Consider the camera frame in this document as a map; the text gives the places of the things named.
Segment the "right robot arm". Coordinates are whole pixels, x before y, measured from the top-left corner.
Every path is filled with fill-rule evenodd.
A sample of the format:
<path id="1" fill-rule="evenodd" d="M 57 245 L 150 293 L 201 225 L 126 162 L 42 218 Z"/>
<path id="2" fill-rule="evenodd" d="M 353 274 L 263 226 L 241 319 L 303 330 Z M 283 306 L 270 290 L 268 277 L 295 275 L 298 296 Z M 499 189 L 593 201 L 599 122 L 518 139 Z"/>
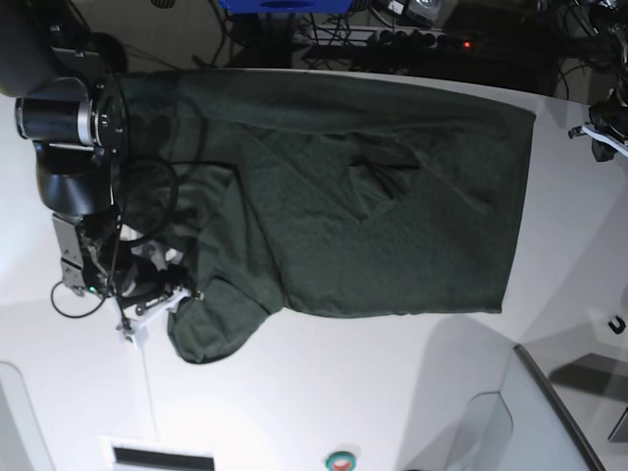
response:
<path id="1" fill-rule="evenodd" d="M 190 297 L 186 270 L 150 257 L 156 234 L 125 240 L 129 179 L 162 170 L 178 202 L 177 176 L 160 159 L 131 154 L 131 115 L 120 82 L 124 46 L 90 28 L 70 1 L 1 5 L 1 91 L 15 101 L 19 136 L 32 143 L 39 196 L 61 249 L 61 283 L 144 315 Z"/>

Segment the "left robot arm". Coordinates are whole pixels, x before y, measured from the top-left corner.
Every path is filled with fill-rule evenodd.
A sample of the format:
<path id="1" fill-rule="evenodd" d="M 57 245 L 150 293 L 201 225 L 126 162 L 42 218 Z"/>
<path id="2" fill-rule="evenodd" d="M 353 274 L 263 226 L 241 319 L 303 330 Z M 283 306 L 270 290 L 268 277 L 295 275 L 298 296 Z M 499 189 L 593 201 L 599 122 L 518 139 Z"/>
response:
<path id="1" fill-rule="evenodd" d="M 589 108 L 589 121 L 570 131 L 588 136 L 597 162 L 627 157 L 627 2 L 584 1 L 597 45 L 615 73 L 616 84 L 606 99 Z"/>

